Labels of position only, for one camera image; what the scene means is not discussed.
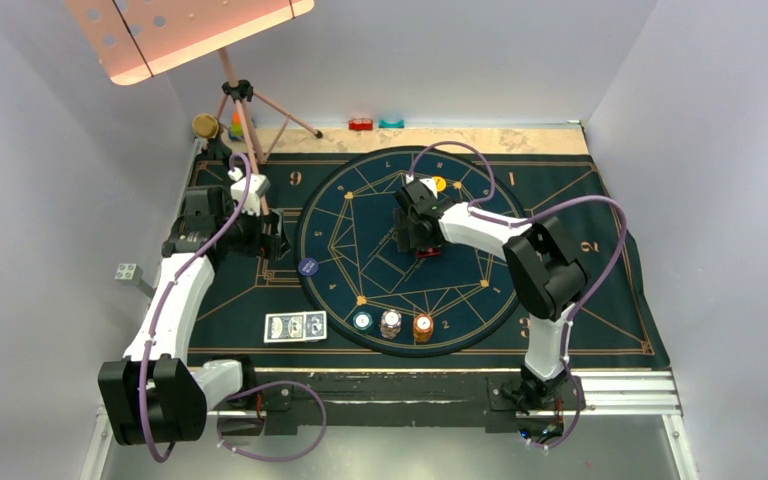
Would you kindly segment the green blue chip stack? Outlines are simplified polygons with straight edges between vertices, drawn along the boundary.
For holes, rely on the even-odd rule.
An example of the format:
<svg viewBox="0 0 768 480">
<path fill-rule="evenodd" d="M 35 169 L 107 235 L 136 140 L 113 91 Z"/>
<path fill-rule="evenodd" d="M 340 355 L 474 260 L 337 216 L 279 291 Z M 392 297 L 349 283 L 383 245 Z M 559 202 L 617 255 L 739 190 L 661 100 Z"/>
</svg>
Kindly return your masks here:
<svg viewBox="0 0 768 480">
<path fill-rule="evenodd" d="M 374 319 L 365 311 L 359 311 L 352 317 L 353 327 L 360 332 L 368 332 L 374 326 Z"/>
</svg>

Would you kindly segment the orange chip stack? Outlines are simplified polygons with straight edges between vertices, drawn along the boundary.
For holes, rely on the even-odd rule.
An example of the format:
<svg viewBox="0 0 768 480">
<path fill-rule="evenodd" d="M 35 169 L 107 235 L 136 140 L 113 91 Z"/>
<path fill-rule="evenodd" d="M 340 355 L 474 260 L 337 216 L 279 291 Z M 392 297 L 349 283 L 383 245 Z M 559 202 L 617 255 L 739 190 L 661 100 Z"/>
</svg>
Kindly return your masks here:
<svg viewBox="0 0 768 480">
<path fill-rule="evenodd" d="M 419 314 L 413 321 L 413 338 L 418 344 L 425 344 L 431 340 L 434 332 L 434 321 L 427 314 Z"/>
</svg>

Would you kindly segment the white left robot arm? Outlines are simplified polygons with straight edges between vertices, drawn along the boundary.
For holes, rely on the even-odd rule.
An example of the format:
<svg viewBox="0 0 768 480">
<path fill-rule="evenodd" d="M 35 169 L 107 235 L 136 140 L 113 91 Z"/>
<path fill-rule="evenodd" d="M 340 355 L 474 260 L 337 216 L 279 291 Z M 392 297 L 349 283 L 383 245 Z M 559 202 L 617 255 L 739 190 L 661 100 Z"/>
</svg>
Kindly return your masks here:
<svg viewBox="0 0 768 480">
<path fill-rule="evenodd" d="M 210 409 L 226 401 L 244 409 L 258 382 L 244 361 L 187 368 L 187 349 L 205 295 L 230 254 L 280 258 L 289 249 L 278 210 L 265 213 L 265 176 L 230 186 L 186 190 L 183 208 L 162 244 L 159 283 L 140 330 L 122 359 L 102 364 L 98 385 L 120 445 L 194 441 Z"/>
</svg>

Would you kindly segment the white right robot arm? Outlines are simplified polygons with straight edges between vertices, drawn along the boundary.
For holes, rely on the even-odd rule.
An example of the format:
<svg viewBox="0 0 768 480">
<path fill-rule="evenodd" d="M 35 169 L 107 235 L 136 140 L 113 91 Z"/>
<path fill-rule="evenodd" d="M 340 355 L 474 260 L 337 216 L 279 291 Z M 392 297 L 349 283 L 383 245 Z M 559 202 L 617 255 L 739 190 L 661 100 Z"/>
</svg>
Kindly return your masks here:
<svg viewBox="0 0 768 480">
<path fill-rule="evenodd" d="M 524 412 L 554 405 L 570 377 L 571 321 L 588 285 L 560 220 L 534 222 L 475 209 L 434 192 L 431 181 L 414 177 L 394 197 L 400 251 L 426 254 L 462 245 L 505 262 L 529 320 L 521 384 L 507 396 Z"/>
</svg>

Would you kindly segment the red triangular dealer button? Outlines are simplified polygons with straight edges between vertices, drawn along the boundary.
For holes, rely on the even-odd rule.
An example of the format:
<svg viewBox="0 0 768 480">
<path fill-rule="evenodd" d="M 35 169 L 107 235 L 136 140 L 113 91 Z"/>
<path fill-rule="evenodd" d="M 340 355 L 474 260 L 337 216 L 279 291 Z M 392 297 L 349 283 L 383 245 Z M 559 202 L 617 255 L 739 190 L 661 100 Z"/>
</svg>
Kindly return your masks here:
<svg viewBox="0 0 768 480">
<path fill-rule="evenodd" d="M 434 257 L 441 254 L 441 250 L 438 248 L 429 248 L 425 250 L 417 250 L 415 255 L 417 258 Z"/>
</svg>

